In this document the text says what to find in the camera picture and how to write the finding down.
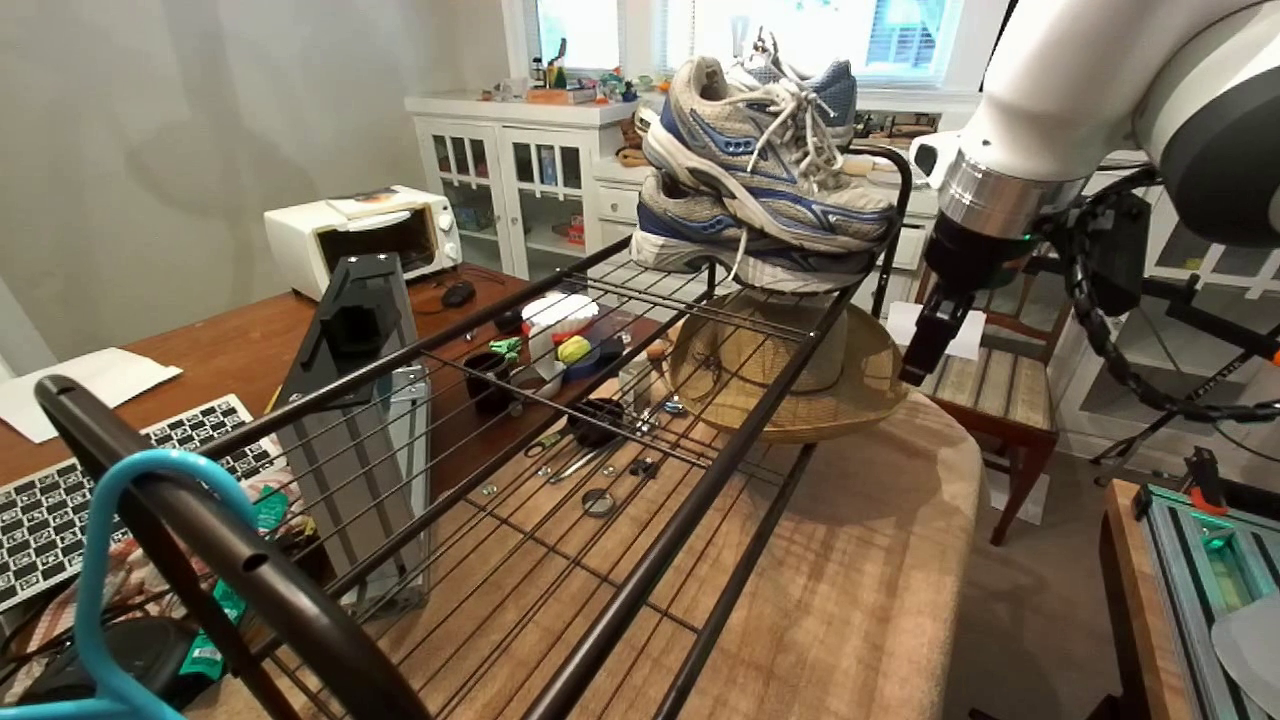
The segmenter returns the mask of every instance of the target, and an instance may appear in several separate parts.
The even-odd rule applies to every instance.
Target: metal wire shelf
[[[317,524],[313,565],[286,560],[186,484],[131,491],[128,526],[263,711],[680,715],[696,705],[696,675],[812,457],[757,436],[849,292],[785,298],[812,307],[808,323],[747,319],[715,302],[726,270],[651,277],[622,249],[205,446],[227,457],[275,436],[279,470],[302,484],[292,516]],[[602,302],[579,332],[622,339],[616,357],[562,387],[468,367],[493,319],[557,288]],[[708,424],[715,391],[671,415],[680,379],[634,370],[687,317],[789,347],[742,426]],[[50,391],[44,407],[94,470],[136,446],[83,391]],[[246,625],[216,616],[191,554],[250,598]]]

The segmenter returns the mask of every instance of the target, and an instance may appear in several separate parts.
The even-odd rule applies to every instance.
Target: window
[[[746,55],[757,27],[804,76],[849,61],[866,85],[977,92],[1014,0],[504,0],[511,76],[567,67],[680,67]]]
[[[765,27],[804,76],[854,61],[867,85],[945,85],[961,8],[961,0],[696,0],[670,17],[670,63],[747,55]]]
[[[616,0],[535,0],[535,55],[550,63],[567,40],[566,67],[616,67]]]

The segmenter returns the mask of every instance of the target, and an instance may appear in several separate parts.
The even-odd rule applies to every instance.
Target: teal wire loop
[[[180,720],[162,694],[152,694],[139,678],[131,678],[112,651],[104,646],[102,607],[112,551],[112,518],[124,489],[139,474],[175,474],[205,484],[246,526],[252,526],[252,499],[238,484],[231,470],[212,465],[208,457],[180,446],[146,446],[124,457],[104,470],[89,505],[89,544],[78,598],[78,658],[96,678],[96,694],[60,698],[60,705],[29,705],[5,706],[5,715],[147,715],[147,720]]]

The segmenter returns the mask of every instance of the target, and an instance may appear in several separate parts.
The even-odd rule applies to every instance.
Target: glass cabinet door
[[[511,175],[526,237],[526,270],[551,277],[584,249],[584,149],[551,131],[511,131]]]
[[[431,131],[442,193],[454,203],[466,263],[504,266],[493,194],[493,159],[483,135]]]

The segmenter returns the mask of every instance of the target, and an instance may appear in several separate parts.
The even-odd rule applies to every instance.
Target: shoe sole
[[[638,226],[630,255],[651,270],[687,270],[687,266],[700,266],[706,259],[734,266],[735,251]],[[780,295],[820,295],[820,292],[856,288],[873,266],[867,251],[812,255],[812,259],[826,266],[796,266],[793,259],[780,259],[780,255],[746,255],[734,281],[746,288],[780,292]]]
[[[802,244],[808,251],[826,251],[826,255],[849,255],[849,251],[881,251],[881,244],[862,239],[862,237],[840,237],[840,231],[817,231],[817,226],[802,226],[802,222],[785,222],[778,221],[734,171],[726,171],[722,164],[687,153],[665,122],[657,112],[640,112],[646,119],[646,154],[657,171],[676,175],[687,188],[706,188],[713,194],[722,194],[722,203],[729,207],[729,217],[735,217],[742,222],[778,237],[785,244]]]

